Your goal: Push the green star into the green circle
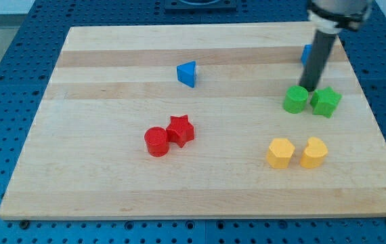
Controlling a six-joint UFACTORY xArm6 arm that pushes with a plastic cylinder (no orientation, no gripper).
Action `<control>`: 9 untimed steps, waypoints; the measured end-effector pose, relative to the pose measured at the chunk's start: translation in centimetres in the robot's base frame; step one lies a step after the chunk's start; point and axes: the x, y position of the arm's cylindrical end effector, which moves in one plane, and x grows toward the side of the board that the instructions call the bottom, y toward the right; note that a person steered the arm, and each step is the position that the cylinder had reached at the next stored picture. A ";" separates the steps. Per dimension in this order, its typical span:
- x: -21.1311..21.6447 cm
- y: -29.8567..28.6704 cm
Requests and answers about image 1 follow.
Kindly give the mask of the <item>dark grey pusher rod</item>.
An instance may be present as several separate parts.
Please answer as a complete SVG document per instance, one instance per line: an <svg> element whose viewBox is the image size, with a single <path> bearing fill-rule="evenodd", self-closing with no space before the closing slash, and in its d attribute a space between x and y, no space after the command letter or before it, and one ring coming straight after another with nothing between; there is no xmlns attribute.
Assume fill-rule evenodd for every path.
<svg viewBox="0 0 386 244"><path fill-rule="evenodd" d="M323 33L320 30L315 32L312 48L299 80L299 85L308 92L317 88L336 38L336 34Z"/></svg>

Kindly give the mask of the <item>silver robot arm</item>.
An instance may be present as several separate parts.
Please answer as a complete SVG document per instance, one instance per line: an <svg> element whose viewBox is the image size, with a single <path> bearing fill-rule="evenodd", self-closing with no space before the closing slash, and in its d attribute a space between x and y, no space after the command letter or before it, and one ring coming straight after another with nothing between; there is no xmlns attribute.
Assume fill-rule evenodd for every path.
<svg viewBox="0 0 386 244"><path fill-rule="evenodd" d="M320 81L337 35L359 31L372 10L372 0L308 0L307 14L316 27L299 85L314 91Z"/></svg>

